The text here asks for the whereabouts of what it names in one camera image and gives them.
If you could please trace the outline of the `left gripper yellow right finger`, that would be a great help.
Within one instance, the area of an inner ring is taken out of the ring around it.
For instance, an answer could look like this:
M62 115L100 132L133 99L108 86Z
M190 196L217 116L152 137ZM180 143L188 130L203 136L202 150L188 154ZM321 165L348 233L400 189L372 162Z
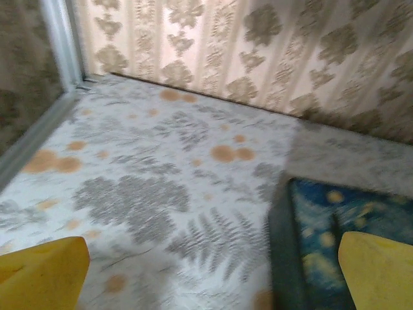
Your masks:
M413 310L413 245L350 231L338 259L356 310Z

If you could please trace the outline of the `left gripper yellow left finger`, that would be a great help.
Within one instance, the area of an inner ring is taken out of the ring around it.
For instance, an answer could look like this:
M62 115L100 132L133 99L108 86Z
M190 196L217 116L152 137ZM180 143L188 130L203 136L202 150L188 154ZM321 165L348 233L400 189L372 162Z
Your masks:
M90 265L72 236L0 256L0 310L75 310Z

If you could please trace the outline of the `blue starry painted box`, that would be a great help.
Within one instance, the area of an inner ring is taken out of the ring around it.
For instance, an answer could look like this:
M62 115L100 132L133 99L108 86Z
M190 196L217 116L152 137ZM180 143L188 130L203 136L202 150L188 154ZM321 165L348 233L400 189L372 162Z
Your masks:
M343 235L413 245L413 199L295 177L268 224L274 310L356 310L339 266Z

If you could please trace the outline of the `aluminium frame rail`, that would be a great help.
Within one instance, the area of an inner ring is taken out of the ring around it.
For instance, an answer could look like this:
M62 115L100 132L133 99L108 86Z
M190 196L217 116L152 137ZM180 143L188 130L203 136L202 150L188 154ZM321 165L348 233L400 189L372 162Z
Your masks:
M35 154L40 146L77 105L79 89L60 96L53 105L0 156L0 194Z

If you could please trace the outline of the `aluminium frame post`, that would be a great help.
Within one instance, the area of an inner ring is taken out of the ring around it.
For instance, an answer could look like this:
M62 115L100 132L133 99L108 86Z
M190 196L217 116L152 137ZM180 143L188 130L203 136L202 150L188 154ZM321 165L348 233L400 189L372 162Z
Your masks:
M85 79L74 0L39 1L62 86L67 92L73 91Z

